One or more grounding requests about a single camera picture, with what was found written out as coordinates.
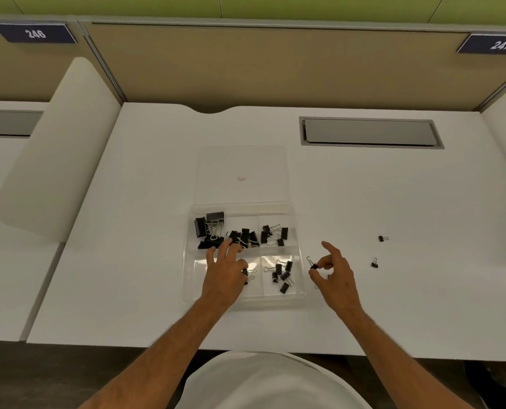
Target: dark wooden floor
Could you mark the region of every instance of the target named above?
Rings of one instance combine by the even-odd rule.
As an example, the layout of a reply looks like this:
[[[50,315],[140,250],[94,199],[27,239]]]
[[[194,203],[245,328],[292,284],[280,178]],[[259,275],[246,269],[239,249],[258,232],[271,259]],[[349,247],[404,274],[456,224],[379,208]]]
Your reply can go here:
[[[0,342],[0,409],[73,409],[129,365],[143,349]],[[200,350],[185,376],[221,353]],[[300,354],[348,381],[374,409],[394,409],[365,357]],[[458,360],[422,359],[440,381],[477,409],[483,405]],[[176,391],[169,406],[180,397]]]

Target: person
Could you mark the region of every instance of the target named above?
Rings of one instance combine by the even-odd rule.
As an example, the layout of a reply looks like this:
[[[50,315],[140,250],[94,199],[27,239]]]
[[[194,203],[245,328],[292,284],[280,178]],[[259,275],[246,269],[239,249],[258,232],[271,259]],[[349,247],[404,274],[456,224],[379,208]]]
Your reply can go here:
[[[365,313],[347,260],[327,242],[328,255],[317,261],[333,269],[325,279],[310,277],[325,302],[348,327],[370,360],[398,409],[471,409],[399,347]],[[168,404],[195,352],[242,292],[247,262],[232,240],[208,250],[202,295],[166,333],[80,409],[161,409]],[[276,353],[227,352],[209,361],[185,384],[180,409],[306,407],[356,409],[355,395],[320,371]]]

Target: person's right forearm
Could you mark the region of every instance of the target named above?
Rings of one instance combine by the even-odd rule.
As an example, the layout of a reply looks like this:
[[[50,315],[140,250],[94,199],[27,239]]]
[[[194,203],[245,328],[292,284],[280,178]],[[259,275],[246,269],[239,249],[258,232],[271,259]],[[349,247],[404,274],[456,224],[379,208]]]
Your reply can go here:
[[[396,344],[365,312],[337,313],[365,351],[398,409],[472,409]]]

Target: white desk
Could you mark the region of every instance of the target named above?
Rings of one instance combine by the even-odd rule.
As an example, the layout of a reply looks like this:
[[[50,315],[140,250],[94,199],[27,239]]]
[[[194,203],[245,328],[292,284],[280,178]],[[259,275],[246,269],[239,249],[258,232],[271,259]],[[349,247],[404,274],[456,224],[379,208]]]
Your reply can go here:
[[[0,137],[0,186],[26,141]],[[26,339],[28,316],[57,248],[57,243],[0,222],[0,340]]]
[[[433,119],[446,149],[301,146],[299,116]],[[28,341],[147,346],[183,314],[206,145],[286,147],[304,258],[340,247],[365,309],[412,355],[506,360],[506,161],[459,112],[126,103]],[[301,308],[229,312],[202,348],[362,353],[309,280]]]

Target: hand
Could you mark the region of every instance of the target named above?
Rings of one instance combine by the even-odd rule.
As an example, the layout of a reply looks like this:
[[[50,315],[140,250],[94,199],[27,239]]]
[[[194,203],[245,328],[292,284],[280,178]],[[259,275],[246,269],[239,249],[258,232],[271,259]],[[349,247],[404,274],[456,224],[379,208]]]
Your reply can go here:
[[[353,271],[338,248],[325,241],[322,241],[321,245],[330,254],[317,261],[317,266],[325,270],[334,268],[334,272],[329,275],[328,279],[325,279],[312,268],[310,269],[310,278],[321,291],[328,306],[336,311],[338,317],[345,324],[349,325],[349,323],[353,323],[354,319],[364,314],[358,298]]]
[[[249,266],[247,261],[243,259],[236,261],[236,255],[242,251],[243,247],[232,244],[232,239],[229,238],[219,247],[217,262],[213,260],[215,247],[209,248],[205,255],[208,271],[205,274],[201,298],[207,304],[220,307],[222,312],[236,302],[247,281],[247,276],[242,274],[243,268]]]

